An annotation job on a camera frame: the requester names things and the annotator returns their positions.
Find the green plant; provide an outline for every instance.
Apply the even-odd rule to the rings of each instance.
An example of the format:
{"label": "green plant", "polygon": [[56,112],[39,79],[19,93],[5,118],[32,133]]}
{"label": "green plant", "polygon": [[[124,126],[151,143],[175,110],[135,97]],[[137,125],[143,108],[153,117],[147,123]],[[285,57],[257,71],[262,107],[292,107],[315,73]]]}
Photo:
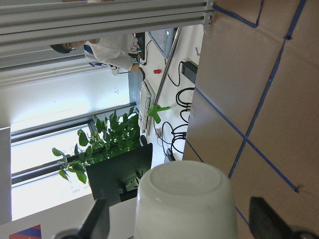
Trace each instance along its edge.
{"label": "green plant", "polygon": [[130,109],[129,114],[123,115],[123,121],[119,122],[119,117],[114,111],[108,119],[100,121],[96,116],[95,126],[97,131],[87,136],[82,129],[78,130],[79,145],[87,146],[81,150],[78,144],[74,147],[74,156],[70,160],[70,155],[65,155],[62,151],[53,148],[55,156],[62,156],[59,174],[66,180],[69,180],[67,171],[76,173],[78,179],[86,183],[85,167],[95,164],[128,152],[140,147],[140,127],[138,125],[138,114],[133,115],[134,107]]}

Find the white cup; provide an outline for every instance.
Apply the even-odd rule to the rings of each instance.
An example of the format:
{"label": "white cup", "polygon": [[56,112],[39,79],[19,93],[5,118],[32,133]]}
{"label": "white cup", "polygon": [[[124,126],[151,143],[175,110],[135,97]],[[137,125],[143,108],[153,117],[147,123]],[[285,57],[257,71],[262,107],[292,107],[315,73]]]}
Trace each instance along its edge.
{"label": "white cup", "polygon": [[236,239],[230,180],[217,168],[173,161],[141,179],[134,239]]}

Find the black hair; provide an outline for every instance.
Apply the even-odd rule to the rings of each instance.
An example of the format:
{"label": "black hair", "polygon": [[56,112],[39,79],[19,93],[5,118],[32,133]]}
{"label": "black hair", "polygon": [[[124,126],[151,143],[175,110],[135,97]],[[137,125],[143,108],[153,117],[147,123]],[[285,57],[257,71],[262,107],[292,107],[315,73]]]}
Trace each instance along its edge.
{"label": "black hair", "polygon": [[63,54],[69,53],[71,51],[70,49],[66,49],[63,44],[50,45],[50,47],[53,50]]}

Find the poster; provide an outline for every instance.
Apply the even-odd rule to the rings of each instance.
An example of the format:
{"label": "poster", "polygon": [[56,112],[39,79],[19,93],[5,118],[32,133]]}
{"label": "poster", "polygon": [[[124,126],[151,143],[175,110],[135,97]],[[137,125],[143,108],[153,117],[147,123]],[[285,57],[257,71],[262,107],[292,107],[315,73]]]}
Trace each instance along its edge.
{"label": "poster", "polygon": [[9,235],[9,239],[41,239],[41,226],[37,225]]}

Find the person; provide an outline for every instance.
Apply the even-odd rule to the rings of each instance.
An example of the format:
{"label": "person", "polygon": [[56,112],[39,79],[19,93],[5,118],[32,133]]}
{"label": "person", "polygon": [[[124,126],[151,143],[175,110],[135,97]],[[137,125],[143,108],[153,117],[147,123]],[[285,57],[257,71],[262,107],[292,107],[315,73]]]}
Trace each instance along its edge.
{"label": "person", "polygon": [[84,44],[91,47],[95,58],[104,64],[117,66],[134,73],[139,72],[139,63],[134,63],[129,55],[136,53],[137,39],[132,34],[110,35],[103,38],[96,38],[84,41],[74,41],[50,45],[59,53],[69,53],[75,49],[82,48]]}

